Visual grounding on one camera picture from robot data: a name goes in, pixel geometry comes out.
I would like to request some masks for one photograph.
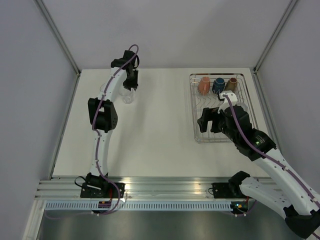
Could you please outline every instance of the dish rack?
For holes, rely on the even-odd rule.
[[[207,95],[201,95],[198,91],[198,85],[203,77],[210,78],[210,91]],[[237,105],[245,104],[247,106],[247,112],[250,117],[250,122],[252,126],[258,129],[258,124],[250,95],[248,92],[245,76],[241,73],[193,73],[190,75],[190,91],[191,91],[191,107],[192,107],[192,120],[193,120],[193,130],[194,139],[198,143],[221,143],[221,142],[231,142],[226,135],[222,132],[213,133],[210,132],[212,127],[212,121],[208,123],[207,131],[200,132],[197,120],[201,117],[204,108],[218,108],[222,101],[219,101],[217,94],[212,92],[212,86],[215,79],[223,78],[227,83],[230,78],[237,79],[237,88],[235,94],[238,98]]]

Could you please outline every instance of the rack wire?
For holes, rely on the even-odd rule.
[[[201,95],[198,91],[198,85],[203,77],[210,78],[210,91],[207,95]],[[249,91],[246,84],[245,76],[242,73],[192,73],[190,74],[190,92],[191,92],[191,107],[192,107],[192,121],[194,130],[194,139],[198,143],[221,143],[230,142],[229,138],[223,133],[210,132],[212,122],[208,123],[206,132],[200,132],[197,120],[201,117],[204,108],[218,108],[222,101],[219,101],[218,96],[212,92],[212,86],[215,79],[223,78],[228,82],[230,78],[237,79],[237,88],[235,94],[238,98],[237,105],[246,105],[247,112],[250,117],[252,126],[258,129],[256,115],[252,106]]]

